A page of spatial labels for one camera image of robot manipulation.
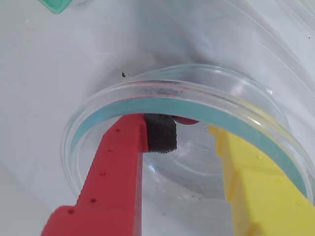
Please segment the black foam sponge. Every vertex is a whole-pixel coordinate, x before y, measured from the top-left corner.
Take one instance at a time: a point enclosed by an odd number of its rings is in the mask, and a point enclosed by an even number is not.
[[[176,123],[172,116],[144,114],[149,152],[168,153],[176,150]]]

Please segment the white surface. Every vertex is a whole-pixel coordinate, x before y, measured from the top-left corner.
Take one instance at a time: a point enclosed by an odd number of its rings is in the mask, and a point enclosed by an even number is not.
[[[50,209],[74,204],[60,137],[88,96],[153,68],[223,65],[270,87],[315,160],[311,0],[0,1],[0,159]]]
[[[0,235],[40,235],[50,209],[28,192],[1,162],[0,186]]]

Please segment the petri dish rim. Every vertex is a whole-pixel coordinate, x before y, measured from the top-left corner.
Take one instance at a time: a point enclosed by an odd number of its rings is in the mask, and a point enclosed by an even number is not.
[[[69,120],[62,139],[64,172],[74,194],[78,195],[82,181],[73,150],[80,138],[96,124],[116,116],[131,113],[165,113],[202,120],[221,127],[252,143],[287,174],[295,186],[313,203],[314,166],[297,140],[281,125],[280,119],[266,114],[250,101],[226,94],[226,91],[183,80],[142,80],[146,76],[178,69],[206,68],[211,73],[218,67],[181,65],[147,72],[133,80],[93,95]],[[229,70],[222,68],[228,79]]]

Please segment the green object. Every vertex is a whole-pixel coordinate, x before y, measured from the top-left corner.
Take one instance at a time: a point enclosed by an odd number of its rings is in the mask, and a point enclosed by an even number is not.
[[[61,13],[72,0],[39,0],[52,13]]]

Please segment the glass petri dish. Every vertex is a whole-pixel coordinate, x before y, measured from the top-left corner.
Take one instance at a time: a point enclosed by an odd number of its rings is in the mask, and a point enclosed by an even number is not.
[[[176,151],[144,154],[144,235],[155,235],[152,229],[156,235],[209,235],[209,230],[213,235],[231,234],[221,160],[215,154],[209,124],[259,148],[312,204],[315,202],[314,165],[291,135],[270,90],[232,70],[204,64],[183,64],[138,75],[96,93],[78,109],[66,125],[61,145],[64,172],[76,196],[102,135],[120,116],[134,113],[200,121],[177,126]]]

